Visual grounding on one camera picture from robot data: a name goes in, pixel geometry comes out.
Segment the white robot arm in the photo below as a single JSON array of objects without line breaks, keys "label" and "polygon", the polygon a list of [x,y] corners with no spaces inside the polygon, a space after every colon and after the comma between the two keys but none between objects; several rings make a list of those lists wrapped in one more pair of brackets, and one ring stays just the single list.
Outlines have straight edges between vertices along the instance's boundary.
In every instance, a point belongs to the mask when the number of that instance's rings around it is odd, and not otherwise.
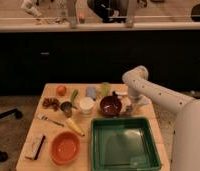
[{"label": "white robot arm", "polygon": [[148,81],[148,70],[137,66],[122,75],[129,96],[140,94],[177,115],[170,171],[200,171],[200,99]]}]

